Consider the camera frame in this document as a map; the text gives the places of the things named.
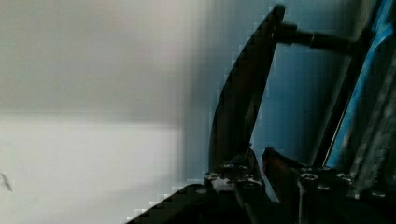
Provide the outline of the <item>gripper blue taped left finger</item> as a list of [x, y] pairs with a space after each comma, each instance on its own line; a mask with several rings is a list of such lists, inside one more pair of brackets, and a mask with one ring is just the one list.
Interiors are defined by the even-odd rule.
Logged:
[[236, 155], [229, 161], [211, 168], [204, 177], [204, 185], [216, 192], [232, 191], [233, 186], [242, 183], [248, 187], [262, 187], [263, 180], [254, 151]]

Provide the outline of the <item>gripper red taped right finger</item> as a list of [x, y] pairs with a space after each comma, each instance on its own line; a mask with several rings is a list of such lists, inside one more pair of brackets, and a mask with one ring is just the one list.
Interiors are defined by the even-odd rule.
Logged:
[[263, 174], [269, 180], [276, 197], [290, 215], [299, 212], [300, 189], [298, 179], [304, 167], [297, 161], [281, 155], [272, 147], [262, 154]]

